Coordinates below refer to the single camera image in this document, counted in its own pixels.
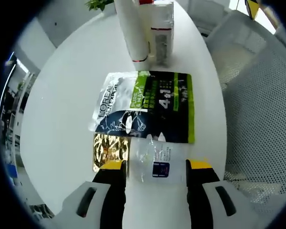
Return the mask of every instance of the white table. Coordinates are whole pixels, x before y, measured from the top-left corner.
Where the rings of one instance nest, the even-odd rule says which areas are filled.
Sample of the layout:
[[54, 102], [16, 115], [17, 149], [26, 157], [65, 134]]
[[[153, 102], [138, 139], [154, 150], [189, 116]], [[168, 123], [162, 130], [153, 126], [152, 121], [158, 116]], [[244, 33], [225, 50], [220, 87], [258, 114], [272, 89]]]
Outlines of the white table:
[[[172, 65], [153, 70], [190, 73], [195, 99], [195, 144], [191, 156], [208, 158], [222, 179], [226, 157], [225, 108], [205, 42], [175, 2]], [[40, 197], [57, 214], [63, 200], [92, 181], [88, 124], [109, 72], [134, 71], [116, 15], [81, 26], [40, 72], [24, 112], [20, 152]], [[127, 183], [123, 228], [190, 228], [185, 186]]]

